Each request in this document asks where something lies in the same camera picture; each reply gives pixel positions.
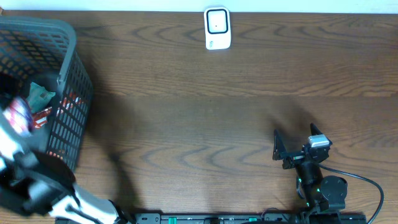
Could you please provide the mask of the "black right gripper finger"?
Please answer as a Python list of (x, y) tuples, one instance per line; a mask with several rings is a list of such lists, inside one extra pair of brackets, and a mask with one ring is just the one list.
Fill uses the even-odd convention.
[(311, 131), (311, 136), (313, 135), (319, 135), (319, 134), (323, 134), (317, 127), (315, 124), (311, 123), (310, 124), (310, 131)]
[(274, 161), (282, 160), (286, 157), (287, 155), (287, 150), (282, 142), (282, 139), (279, 135), (278, 130), (274, 130), (274, 150), (273, 150), (273, 155), (272, 159)]

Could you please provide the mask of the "orange-red snack bar wrapper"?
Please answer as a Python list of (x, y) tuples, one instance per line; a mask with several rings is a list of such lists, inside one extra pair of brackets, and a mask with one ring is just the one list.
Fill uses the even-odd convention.
[(52, 112), (52, 107), (48, 107), (42, 111), (34, 113), (32, 115), (34, 121), (34, 128), (40, 129), (43, 125), (47, 123), (47, 117)]

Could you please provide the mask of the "mint green wipes pack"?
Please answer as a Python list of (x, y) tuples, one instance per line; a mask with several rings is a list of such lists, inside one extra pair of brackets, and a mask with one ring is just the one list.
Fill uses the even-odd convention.
[(47, 91), (44, 87), (32, 82), (26, 99), (31, 113), (38, 113), (45, 109), (54, 96), (55, 92)]

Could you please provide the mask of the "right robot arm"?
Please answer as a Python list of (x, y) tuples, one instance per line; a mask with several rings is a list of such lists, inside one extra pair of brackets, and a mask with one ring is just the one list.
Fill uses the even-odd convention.
[(272, 159), (282, 161), (283, 169), (295, 169), (296, 190), (307, 206), (291, 215), (289, 223), (340, 223), (348, 184), (345, 179), (321, 172), (320, 163), (329, 157), (332, 142), (312, 123), (311, 135), (301, 150), (288, 152), (278, 130), (274, 130)]

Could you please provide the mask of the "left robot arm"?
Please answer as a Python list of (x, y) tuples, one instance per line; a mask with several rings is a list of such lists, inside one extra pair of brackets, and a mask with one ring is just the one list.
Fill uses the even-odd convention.
[(77, 223), (135, 223), (110, 200), (81, 188), (60, 159), (30, 150), (1, 130), (1, 206), (28, 217), (49, 215)]

